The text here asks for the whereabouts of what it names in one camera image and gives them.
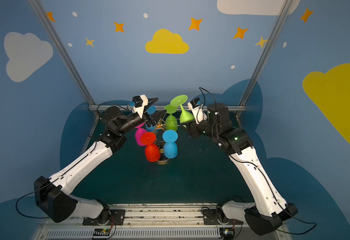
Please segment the gold wire wine glass rack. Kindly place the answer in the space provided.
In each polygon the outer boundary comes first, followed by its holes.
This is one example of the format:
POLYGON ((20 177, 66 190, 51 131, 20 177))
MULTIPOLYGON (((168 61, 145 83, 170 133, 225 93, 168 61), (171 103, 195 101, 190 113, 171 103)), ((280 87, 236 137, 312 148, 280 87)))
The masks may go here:
POLYGON ((161 158, 156 162, 158 165, 166 165, 168 164, 171 159, 168 159, 164 155, 164 144, 165 142, 163 141, 163 133, 166 131, 165 127, 165 120, 161 119, 156 125, 155 125, 155 130, 152 131, 157 137, 157 140, 155 141, 155 144, 160 148, 160 153, 161 153, 161 158))

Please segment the blue wine glass front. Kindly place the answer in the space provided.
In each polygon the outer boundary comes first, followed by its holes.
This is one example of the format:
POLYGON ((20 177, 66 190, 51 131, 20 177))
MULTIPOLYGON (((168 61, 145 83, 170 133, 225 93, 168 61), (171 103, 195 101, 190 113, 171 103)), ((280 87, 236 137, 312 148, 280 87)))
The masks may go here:
POLYGON ((178 146, 176 141, 178 134, 174 130, 167 130, 163 133, 164 144, 164 155, 168 159, 174 159, 178 154, 178 146))

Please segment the red wine glass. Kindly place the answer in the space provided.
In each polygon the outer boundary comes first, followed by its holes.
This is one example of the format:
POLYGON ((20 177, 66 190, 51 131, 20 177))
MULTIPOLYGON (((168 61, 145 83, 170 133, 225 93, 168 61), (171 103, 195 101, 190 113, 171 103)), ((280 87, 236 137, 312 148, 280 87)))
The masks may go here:
POLYGON ((145 148, 146 159, 149 162, 157 162, 161 158, 160 148, 155 144, 157 137, 152 132, 144 133, 141 142, 145 148))

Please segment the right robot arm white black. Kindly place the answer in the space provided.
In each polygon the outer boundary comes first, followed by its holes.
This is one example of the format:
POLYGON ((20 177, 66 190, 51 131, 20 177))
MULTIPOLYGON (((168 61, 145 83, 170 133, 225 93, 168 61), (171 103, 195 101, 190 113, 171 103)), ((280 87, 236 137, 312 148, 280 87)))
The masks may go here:
POLYGON ((219 204, 220 222, 241 221, 263 236, 276 231, 283 221, 296 215, 297 207, 281 196, 265 172, 249 135, 244 129, 233 127, 228 107, 222 103, 211 104, 204 113, 203 105, 197 100, 187 105, 194 117, 184 124, 187 134, 193 138, 200 135, 212 138, 240 171, 254 199, 253 203, 226 201, 219 204))

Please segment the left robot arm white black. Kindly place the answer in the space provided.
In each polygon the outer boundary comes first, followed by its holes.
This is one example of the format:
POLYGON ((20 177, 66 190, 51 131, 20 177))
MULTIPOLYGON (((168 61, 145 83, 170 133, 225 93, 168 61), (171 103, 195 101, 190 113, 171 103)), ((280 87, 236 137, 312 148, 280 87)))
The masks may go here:
POLYGON ((68 218, 87 218, 99 225, 111 223, 110 208, 100 200, 88 200, 72 195, 76 186, 98 165, 109 159, 127 141, 126 133, 141 124, 154 126, 165 111, 150 114, 148 109, 158 98, 146 95, 133 97, 132 113, 125 115, 117 106, 111 106, 101 116, 105 130, 81 156, 49 178, 39 177, 34 182, 36 205, 54 222, 68 218))

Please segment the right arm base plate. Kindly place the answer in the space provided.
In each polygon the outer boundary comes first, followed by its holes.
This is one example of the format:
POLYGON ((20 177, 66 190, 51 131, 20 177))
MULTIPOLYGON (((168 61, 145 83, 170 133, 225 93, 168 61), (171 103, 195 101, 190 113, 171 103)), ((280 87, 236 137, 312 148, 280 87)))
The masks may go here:
POLYGON ((205 225, 243 225, 244 222, 235 219, 228 219, 224 214, 218 214, 216 209, 202 208, 202 219, 205 225))

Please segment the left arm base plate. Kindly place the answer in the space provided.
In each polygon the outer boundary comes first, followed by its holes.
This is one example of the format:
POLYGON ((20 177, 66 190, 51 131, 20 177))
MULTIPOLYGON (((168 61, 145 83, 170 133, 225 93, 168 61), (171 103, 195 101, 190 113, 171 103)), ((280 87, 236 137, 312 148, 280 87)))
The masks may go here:
POLYGON ((121 226, 125 219, 125 210, 105 209, 95 218, 84 218, 83 226, 121 226))

